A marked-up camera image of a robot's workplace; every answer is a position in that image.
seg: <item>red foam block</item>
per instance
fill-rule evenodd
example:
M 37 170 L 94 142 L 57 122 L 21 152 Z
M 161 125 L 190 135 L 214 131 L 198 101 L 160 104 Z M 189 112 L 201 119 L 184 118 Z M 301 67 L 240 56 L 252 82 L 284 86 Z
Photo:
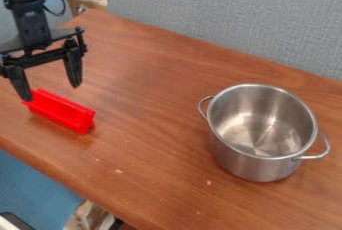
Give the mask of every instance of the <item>red foam block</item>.
M 54 93 L 38 89 L 33 90 L 34 101 L 23 101 L 31 112 L 42 115 L 69 129 L 86 134 L 94 127 L 95 111 Z

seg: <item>metal pot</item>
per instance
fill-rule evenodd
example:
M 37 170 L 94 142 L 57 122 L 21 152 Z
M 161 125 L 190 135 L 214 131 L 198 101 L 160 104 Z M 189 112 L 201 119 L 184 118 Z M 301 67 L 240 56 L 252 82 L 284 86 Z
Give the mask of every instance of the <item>metal pot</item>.
M 204 102 L 212 100 L 208 116 Z M 305 156 L 313 145 L 318 126 L 314 114 L 301 99 L 284 89 L 242 84 L 202 99 L 200 112 L 209 122 L 212 148 L 222 167 L 250 181 L 286 178 L 305 159 L 320 159 L 331 150 Z

